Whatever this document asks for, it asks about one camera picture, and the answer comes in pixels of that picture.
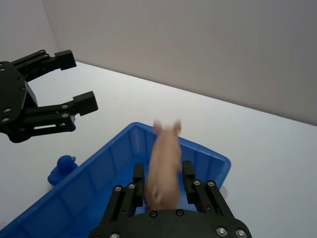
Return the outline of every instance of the blue plastic bin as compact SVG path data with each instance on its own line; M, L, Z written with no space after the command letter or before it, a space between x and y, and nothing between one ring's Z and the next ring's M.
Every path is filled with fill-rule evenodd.
M132 181L135 163L148 172L155 141L151 126L128 125L97 153L74 170L56 187L0 231L0 238L86 238L106 209L115 185ZM182 160L192 161L196 178L216 181L221 187L230 161L210 149L180 138ZM180 175L180 208L196 210L187 203ZM136 214L145 208L137 209Z

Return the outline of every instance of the pig ear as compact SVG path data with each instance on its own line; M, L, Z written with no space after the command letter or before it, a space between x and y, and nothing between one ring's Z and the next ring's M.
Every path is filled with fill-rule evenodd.
M154 131L155 131L156 133L159 133L161 130L163 130L162 124L161 124L158 120L155 120L155 121L154 121L153 127L154 127Z
M173 131L174 131L177 135L179 135L180 132L181 132L181 130L182 130L182 124L181 124L180 120L177 120L177 121L174 123Z

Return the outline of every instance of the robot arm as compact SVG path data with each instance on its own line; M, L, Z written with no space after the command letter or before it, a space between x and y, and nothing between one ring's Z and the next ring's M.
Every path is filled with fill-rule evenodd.
M73 97L72 101L38 107L28 82L55 69L76 67L71 51L50 57L44 50L13 62L0 62L0 132L14 143L32 136L74 131L75 115L98 109L93 92Z
M195 179L191 162L183 162L183 183L189 204L197 212L184 209L151 211L135 215L143 206L144 170L134 168L133 182L114 187L106 211L89 238L252 238L247 226L237 220L214 181Z

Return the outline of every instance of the pink toy pig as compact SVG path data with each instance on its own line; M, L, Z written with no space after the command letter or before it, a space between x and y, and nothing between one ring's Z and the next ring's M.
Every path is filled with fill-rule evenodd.
M173 128L163 130L161 123L155 121L154 131L158 136L151 154L145 199L150 211L175 209L180 199L178 174L182 152L178 135L181 123L176 121Z

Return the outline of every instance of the blue rubber duck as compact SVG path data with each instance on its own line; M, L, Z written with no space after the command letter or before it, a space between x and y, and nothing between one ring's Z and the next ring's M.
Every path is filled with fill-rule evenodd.
M75 163L76 157L70 155L63 155L57 161L57 166L52 170L48 176L48 181L55 186L69 175L78 165Z

